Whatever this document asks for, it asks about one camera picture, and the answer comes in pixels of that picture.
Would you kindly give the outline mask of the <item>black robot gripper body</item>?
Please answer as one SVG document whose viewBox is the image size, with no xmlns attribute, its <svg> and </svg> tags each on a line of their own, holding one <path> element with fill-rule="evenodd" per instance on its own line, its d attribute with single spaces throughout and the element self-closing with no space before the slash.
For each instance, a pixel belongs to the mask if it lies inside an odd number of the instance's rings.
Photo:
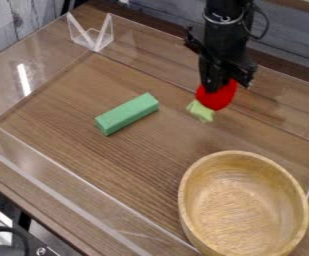
<svg viewBox="0 0 309 256">
<path fill-rule="evenodd" d="M 185 45 L 198 54 L 198 60 L 201 55 L 222 60 L 229 78 L 233 79 L 235 79 L 237 67 L 245 69 L 257 67 L 247 54 L 247 40 L 249 33 L 242 21 L 217 24 L 206 20 L 203 27 L 186 28 Z"/>
</svg>

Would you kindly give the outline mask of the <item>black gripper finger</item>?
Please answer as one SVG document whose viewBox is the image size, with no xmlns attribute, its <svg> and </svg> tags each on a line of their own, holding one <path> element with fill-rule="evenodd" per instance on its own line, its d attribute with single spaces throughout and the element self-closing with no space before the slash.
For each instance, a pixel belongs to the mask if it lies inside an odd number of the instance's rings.
<svg viewBox="0 0 309 256">
<path fill-rule="evenodd" d="M 245 88 L 250 87 L 255 72 L 255 66 L 249 67 L 247 69 L 239 67 L 235 68 L 235 80 Z"/>
<path fill-rule="evenodd" d="M 215 93 L 230 81 L 226 64 L 222 60 L 201 55 L 198 67 L 201 84 L 207 93 Z"/>
</svg>

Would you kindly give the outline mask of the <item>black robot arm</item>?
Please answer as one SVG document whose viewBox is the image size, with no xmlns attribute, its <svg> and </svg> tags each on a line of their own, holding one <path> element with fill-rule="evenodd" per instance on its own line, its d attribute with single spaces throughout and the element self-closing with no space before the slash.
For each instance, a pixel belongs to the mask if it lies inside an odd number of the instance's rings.
<svg viewBox="0 0 309 256">
<path fill-rule="evenodd" d="M 269 17 L 254 0 L 206 0 L 202 17 L 201 33 L 189 26 L 185 37 L 185 45 L 198 54 L 201 85 L 207 93 L 231 80 L 247 88 L 257 71 L 247 42 L 265 37 Z"/>
</svg>

